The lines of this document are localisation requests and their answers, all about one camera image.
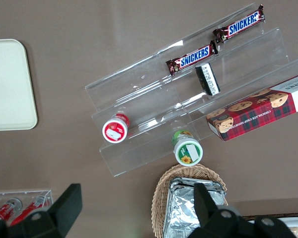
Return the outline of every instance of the brown tabletop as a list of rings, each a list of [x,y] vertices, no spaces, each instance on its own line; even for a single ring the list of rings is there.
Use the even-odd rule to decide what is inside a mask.
[[[38,113],[31,130],[0,131],[0,190],[50,188],[57,199],[81,183],[83,211],[69,238],[154,237],[152,196],[175,158],[114,178],[84,87],[252,2],[0,1],[0,39],[26,47]],[[263,3],[264,28],[280,27],[290,61],[298,59],[298,1]],[[298,212],[298,113],[201,144],[202,164],[221,176],[228,203],[242,215]]]

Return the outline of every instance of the chocolate bar wrapper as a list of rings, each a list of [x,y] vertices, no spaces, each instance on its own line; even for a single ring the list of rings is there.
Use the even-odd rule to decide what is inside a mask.
[[[170,74],[174,75],[176,72],[183,70],[191,65],[204,60],[211,55],[216,55],[218,50],[216,48],[215,42],[211,41],[209,45],[197,49],[194,52],[186,54],[180,58],[171,59],[166,62]]]
[[[213,34],[216,36],[216,42],[225,43],[228,39],[234,35],[262,22],[265,21],[265,15],[263,12],[263,4],[253,12],[252,14],[244,17],[243,19],[232,23],[229,26],[215,29]]]

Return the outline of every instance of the small jar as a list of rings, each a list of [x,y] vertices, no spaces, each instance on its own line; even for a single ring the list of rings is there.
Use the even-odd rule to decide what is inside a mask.
[[[103,136],[110,143],[120,143],[127,137],[129,119],[117,113],[103,126]]]
[[[199,163],[203,156],[200,143],[186,130],[177,131],[173,138],[174,155],[178,163],[184,166],[193,166]]]

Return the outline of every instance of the chocolate chip cookie image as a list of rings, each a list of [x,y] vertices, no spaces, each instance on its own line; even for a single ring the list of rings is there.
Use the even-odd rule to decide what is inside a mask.
[[[215,120],[213,123],[220,133],[226,133],[233,126],[234,120],[232,117],[225,115]]]
[[[268,100],[268,98],[261,98],[261,99],[257,100],[257,103],[262,103],[262,102],[265,102],[267,100]]]
[[[254,98],[254,97],[262,96],[262,95],[264,95],[264,94],[266,94],[266,93],[269,93],[270,91],[271,91],[270,88],[265,88],[265,89],[263,89],[262,91],[259,91],[259,92],[255,93],[255,94],[253,94],[253,95],[251,95],[251,96],[249,96],[249,97],[250,97],[250,98]]]
[[[282,106],[288,99],[287,93],[273,93],[266,96],[272,104],[272,108],[278,108]]]
[[[234,104],[228,110],[230,112],[238,112],[240,110],[243,110],[243,109],[246,109],[246,108],[250,107],[252,104],[253,103],[250,102],[250,101],[241,102],[241,103]]]
[[[225,112],[224,108],[217,109],[216,111],[207,114],[207,119],[215,118],[215,117],[221,115],[223,112]]]

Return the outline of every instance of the snickers logo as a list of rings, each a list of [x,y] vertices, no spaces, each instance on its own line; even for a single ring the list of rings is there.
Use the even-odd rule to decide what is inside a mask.
[[[230,37],[242,30],[245,30],[248,27],[255,25],[259,21],[259,11],[256,11],[253,14],[241,19],[240,21],[228,26],[228,36]]]
[[[192,65],[210,55],[210,45],[198,49],[181,58],[180,69]]]

